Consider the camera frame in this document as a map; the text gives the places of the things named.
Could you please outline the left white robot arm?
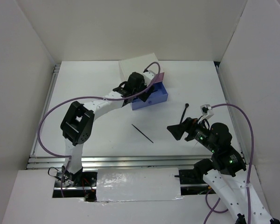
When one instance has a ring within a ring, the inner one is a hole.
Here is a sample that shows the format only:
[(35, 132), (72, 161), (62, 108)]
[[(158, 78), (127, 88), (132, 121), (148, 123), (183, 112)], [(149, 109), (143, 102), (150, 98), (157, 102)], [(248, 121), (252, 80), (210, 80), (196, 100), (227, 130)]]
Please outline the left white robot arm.
[(93, 100), (86, 104), (78, 101), (71, 103), (61, 123), (65, 138), (66, 158), (62, 166), (65, 180), (71, 186), (77, 186), (82, 181), (82, 152), (83, 145), (89, 139), (93, 123), (108, 112), (124, 107), (135, 98), (145, 102), (154, 87), (149, 85), (155, 80), (156, 74), (145, 70), (143, 73), (133, 72), (127, 81), (114, 88), (102, 99)]

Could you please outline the pink drawer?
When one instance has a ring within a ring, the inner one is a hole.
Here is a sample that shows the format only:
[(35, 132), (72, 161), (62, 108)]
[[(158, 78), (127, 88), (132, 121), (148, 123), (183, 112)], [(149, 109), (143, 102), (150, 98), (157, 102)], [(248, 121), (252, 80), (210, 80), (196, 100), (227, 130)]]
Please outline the pink drawer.
[(151, 82), (153, 82), (154, 84), (155, 83), (160, 83), (160, 82), (163, 82), (163, 79), (164, 79), (164, 72), (161, 72), (161, 73), (154, 73), (152, 72), (153, 74), (153, 79)]

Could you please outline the thin black brush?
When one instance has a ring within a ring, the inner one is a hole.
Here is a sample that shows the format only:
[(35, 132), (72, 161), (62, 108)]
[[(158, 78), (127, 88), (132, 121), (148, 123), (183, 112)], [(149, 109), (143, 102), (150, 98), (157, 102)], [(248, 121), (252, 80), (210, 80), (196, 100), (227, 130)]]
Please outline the thin black brush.
[(140, 134), (142, 134), (146, 139), (148, 139), (151, 143), (154, 144), (154, 142), (153, 142), (149, 137), (147, 137), (139, 128), (137, 128), (134, 124), (132, 124), (132, 126), (133, 126)]

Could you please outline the purple wide drawer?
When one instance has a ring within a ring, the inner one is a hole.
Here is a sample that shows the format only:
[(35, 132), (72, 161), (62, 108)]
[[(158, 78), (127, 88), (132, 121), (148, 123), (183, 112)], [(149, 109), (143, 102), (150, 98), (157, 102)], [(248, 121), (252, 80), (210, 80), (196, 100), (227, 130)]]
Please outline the purple wide drawer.
[(155, 83), (153, 85), (153, 87), (154, 87), (154, 91), (149, 96), (149, 98), (146, 100), (146, 102), (143, 102), (140, 99), (135, 99), (131, 103), (131, 108), (133, 111), (167, 101), (168, 92), (167, 92), (163, 82)]

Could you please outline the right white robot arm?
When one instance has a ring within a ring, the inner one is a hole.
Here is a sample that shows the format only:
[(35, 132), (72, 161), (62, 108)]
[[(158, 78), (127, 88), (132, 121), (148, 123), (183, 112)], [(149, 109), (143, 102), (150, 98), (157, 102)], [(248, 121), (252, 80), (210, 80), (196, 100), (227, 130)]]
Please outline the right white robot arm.
[(192, 170), (178, 175), (183, 181), (207, 183), (225, 204), (237, 224), (278, 224), (262, 204), (254, 187), (248, 182), (248, 168), (237, 150), (231, 145), (232, 135), (223, 123), (209, 128), (198, 119), (186, 118), (182, 123), (168, 126), (176, 140), (187, 133), (186, 141), (196, 140), (212, 152), (210, 159), (203, 159)]

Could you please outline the large black makeup brush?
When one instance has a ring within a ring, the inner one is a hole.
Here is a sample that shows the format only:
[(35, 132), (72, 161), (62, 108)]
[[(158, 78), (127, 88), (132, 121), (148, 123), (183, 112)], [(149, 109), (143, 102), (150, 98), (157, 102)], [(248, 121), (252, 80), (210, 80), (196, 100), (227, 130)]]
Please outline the large black makeup brush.
[(182, 116), (181, 116), (181, 119), (180, 119), (180, 124), (183, 122), (183, 120), (184, 120), (184, 116), (185, 116), (185, 113), (186, 113), (186, 110), (187, 110), (187, 108), (189, 107), (189, 103), (186, 103), (185, 104), (185, 107), (184, 107), (184, 110), (183, 110), (183, 112), (182, 112)]

